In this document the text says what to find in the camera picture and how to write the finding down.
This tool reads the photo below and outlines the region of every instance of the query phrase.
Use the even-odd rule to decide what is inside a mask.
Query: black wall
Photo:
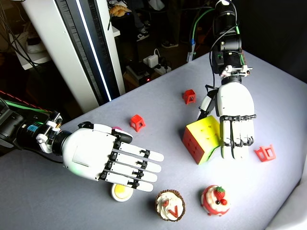
[[[307,1],[233,2],[243,49],[307,82]]]

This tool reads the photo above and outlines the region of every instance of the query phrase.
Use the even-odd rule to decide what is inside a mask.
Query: yellow and white button
[[[133,188],[120,184],[113,184],[111,194],[116,201],[124,202],[132,197]]]

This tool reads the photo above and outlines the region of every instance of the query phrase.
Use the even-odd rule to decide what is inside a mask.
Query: robotic hand
[[[150,192],[163,161],[161,153],[130,143],[132,135],[119,129],[83,122],[73,133],[61,131],[59,113],[13,111],[0,100],[0,139],[19,149],[54,153],[72,173],[94,181],[125,185]]]
[[[248,147],[254,142],[254,102],[248,89],[241,84],[252,68],[245,64],[242,54],[234,4],[230,0],[219,0],[215,9],[213,33],[216,41],[211,48],[213,66],[211,50],[209,56],[213,76],[214,73],[220,75],[222,86],[206,85],[208,94],[200,106],[198,120],[205,118],[215,107],[220,117],[222,157],[232,155],[234,159],[240,159],[248,154]]]

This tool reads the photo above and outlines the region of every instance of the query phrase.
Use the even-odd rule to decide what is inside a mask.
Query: cupcake
[[[222,187],[211,185],[201,194],[201,206],[208,215],[224,215],[230,208],[227,194]]]
[[[158,216],[163,220],[178,221],[185,213],[185,203],[176,190],[164,190],[155,200]]]

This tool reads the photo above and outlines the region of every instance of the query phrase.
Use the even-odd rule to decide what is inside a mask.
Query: white led strip
[[[79,9],[79,13],[81,15],[81,19],[82,19],[82,22],[83,22],[83,25],[84,25],[84,28],[85,28],[85,32],[86,32],[88,41],[90,42],[90,46],[91,46],[91,49],[92,49],[92,52],[93,52],[96,64],[98,66],[98,70],[99,70],[100,76],[102,78],[102,82],[104,83],[104,86],[105,86],[105,89],[106,89],[107,97],[109,98],[109,101],[111,101],[112,99],[111,99],[109,90],[108,90],[107,85],[106,85],[106,81],[105,81],[104,75],[102,73],[102,70],[101,70],[101,67],[100,67],[100,64],[99,64],[99,61],[98,61],[98,57],[97,57],[97,54],[96,54],[96,51],[95,51],[95,48],[94,48],[94,45],[93,45],[93,42],[92,42],[92,38],[91,38],[90,32],[89,32],[87,24],[86,24],[86,20],[85,20],[85,17],[84,17],[82,8],[81,8],[80,1],[76,0],[76,3],[77,3],[77,6],[78,6],[78,9]]]

